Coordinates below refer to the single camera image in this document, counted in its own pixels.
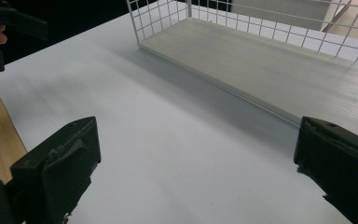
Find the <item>white tabletop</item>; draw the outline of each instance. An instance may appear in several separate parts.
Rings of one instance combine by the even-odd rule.
[[[129,15],[7,65],[0,95],[28,150],[96,116],[70,223],[349,223],[296,172],[297,128],[140,50]]]

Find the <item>white shelf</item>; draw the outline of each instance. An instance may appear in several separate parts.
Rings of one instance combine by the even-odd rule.
[[[250,16],[262,20],[276,21],[279,23],[304,27],[311,30],[322,31],[327,25],[325,22],[332,21],[338,12],[344,8],[344,6],[339,6],[339,9],[337,9],[337,3],[348,4],[349,2],[350,0],[233,0],[231,11],[244,16]],[[308,19],[295,19],[293,17],[287,16],[287,14]]]
[[[358,63],[192,18],[139,46],[294,124],[358,134]]]

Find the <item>wire rack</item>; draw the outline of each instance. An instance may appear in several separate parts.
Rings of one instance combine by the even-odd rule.
[[[137,41],[188,17],[358,62],[358,0],[127,0]]]

